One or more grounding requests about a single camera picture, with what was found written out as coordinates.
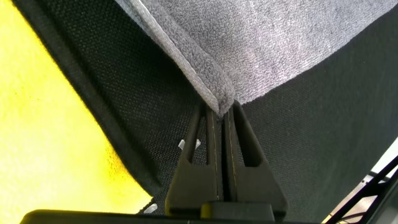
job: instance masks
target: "terry cloth fabric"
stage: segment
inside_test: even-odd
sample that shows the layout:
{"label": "terry cloth fabric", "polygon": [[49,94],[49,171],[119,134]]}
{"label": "terry cloth fabric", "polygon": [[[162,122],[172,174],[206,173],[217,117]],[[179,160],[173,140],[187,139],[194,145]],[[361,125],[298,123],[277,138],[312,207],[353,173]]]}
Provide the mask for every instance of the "terry cloth fabric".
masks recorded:
{"label": "terry cloth fabric", "polygon": [[[178,143],[201,101],[195,89],[114,0],[14,2],[128,171],[140,184],[153,183],[153,175],[160,180],[160,192],[142,186],[154,196],[156,214],[164,213]],[[397,38],[395,7],[320,64],[243,105],[289,201],[287,221],[320,223],[398,136]],[[59,39],[65,40],[62,47]],[[70,75],[76,63],[65,52],[78,59],[81,73]],[[99,94],[88,94],[90,85]],[[95,107],[98,102],[110,114]],[[114,124],[133,147],[111,141]],[[203,130],[198,138],[202,145],[194,161],[202,164]],[[152,161],[150,169],[135,166],[142,162],[139,155]]]}
{"label": "terry cloth fabric", "polygon": [[36,209],[137,213],[151,196],[10,0],[0,43],[0,223]]}
{"label": "terry cloth fabric", "polygon": [[397,4],[116,0],[217,113],[308,70]]}

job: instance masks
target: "yellow surface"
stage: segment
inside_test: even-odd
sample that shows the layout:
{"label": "yellow surface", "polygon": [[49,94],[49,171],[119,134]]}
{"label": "yellow surface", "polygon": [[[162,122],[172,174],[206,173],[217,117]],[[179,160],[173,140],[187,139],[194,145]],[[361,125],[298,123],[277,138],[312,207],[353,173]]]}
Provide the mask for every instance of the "yellow surface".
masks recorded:
{"label": "yellow surface", "polygon": [[138,212],[150,195],[11,0],[0,44],[0,223],[39,208]]}

